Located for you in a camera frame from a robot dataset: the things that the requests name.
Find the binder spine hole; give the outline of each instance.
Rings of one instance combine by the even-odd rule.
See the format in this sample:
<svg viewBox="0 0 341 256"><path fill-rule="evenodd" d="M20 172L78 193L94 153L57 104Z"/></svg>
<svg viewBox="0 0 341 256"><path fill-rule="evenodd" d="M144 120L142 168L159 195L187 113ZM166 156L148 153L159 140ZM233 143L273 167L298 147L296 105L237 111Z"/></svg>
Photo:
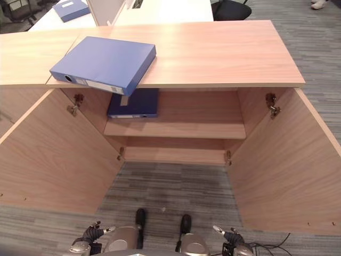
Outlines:
<svg viewBox="0 0 341 256"><path fill-rule="evenodd" d="M65 75L65 79L69 82L72 82L72 79L68 75Z"/></svg>

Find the open cabinet door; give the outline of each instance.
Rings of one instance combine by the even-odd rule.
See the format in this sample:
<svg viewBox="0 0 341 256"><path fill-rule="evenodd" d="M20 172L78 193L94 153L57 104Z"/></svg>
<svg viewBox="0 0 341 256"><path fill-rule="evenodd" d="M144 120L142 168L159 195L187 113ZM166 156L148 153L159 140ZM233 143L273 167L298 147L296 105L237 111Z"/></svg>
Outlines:
<svg viewBox="0 0 341 256"><path fill-rule="evenodd" d="M277 101L228 168L243 225L341 234L341 147L301 89Z"/></svg>
<svg viewBox="0 0 341 256"><path fill-rule="evenodd" d="M118 152L59 89L0 138L0 204L94 213L120 170Z"/></svg>

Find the black cable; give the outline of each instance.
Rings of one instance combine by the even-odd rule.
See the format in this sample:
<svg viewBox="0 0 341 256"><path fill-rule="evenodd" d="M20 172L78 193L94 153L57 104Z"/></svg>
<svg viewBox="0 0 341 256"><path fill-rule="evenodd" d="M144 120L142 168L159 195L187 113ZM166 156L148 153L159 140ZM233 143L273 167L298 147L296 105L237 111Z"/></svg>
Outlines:
<svg viewBox="0 0 341 256"><path fill-rule="evenodd" d="M271 254L271 256L274 256L273 253L270 251L269 248L265 247L265 246L262 245L262 244L258 244L258 243L255 243L255 244L256 244L255 247L257 247L257 246L262 247L262 248L266 249L266 250L269 252L269 254Z"/></svg>
<svg viewBox="0 0 341 256"><path fill-rule="evenodd" d="M277 246L276 248L282 249L282 250L285 251L289 256L293 256L289 251L287 251L287 250L284 249L283 247Z"/></svg>
<svg viewBox="0 0 341 256"><path fill-rule="evenodd" d="M256 256L258 256L258 254L257 254L257 247L262 247L262 248L267 249L267 251L268 251L272 256L274 256L274 255L273 255L273 253L270 251L270 249L276 249L276 248L279 248L279 249L285 251L289 256L292 256L292 254L291 254L288 250L286 250L286 249L284 249L284 248L281 247L281 245L284 244L284 243L286 242L286 240L289 238L290 234L291 234L291 233L288 233L287 237L286 237L280 244L278 244L278 245L272 245L272 244L263 245L263 244L259 244L259 243L249 243L248 245L251 246L252 248L255 248Z"/></svg>
<svg viewBox="0 0 341 256"><path fill-rule="evenodd" d="M280 243L279 245L272 245L272 244L268 244L265 245L266 247L273 247L273 248L277 248L280 247L282 244L284 244L286 242L286 240L288 240L289 236L291 235L291 233L288 233L287 237L282 241L282 243Z"/></svg>

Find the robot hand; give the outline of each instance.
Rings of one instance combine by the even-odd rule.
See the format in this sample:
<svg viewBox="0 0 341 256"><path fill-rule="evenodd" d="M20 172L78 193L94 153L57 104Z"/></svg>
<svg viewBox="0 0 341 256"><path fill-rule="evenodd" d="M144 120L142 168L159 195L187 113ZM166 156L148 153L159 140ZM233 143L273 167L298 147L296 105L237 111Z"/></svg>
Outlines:
<svg viewBox="0 0 341 256"><path fill-rule="evenodd" d="M254 256L252 248L234 228L231 228L232 232L226 232L217 226L213 226L213 229L229 242L223 245L223 256Z"/></svg>
<svg viewBox="0 0 341 256"><path fill-rule="evenodd" d="M82 237L74 240L69 251L71 255L89 256L92 244L105 233L112 232L116 227L100 229L100 221L90 225L83 233Z"/></svg>

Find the white desk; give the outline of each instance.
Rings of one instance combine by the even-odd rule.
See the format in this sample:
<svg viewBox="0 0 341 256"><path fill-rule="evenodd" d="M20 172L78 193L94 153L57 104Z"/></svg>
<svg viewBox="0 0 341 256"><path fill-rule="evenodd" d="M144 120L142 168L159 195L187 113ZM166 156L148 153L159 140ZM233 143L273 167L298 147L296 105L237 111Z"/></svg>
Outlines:
<svg viewBox="0 0 341 256"><path fill-rule="evenodd" d="M141 8L123 8L115 26L213 21L210 0L144 0ZM95 27L91 14L63 22L49 10L31 29L50 30Z"/></svg>

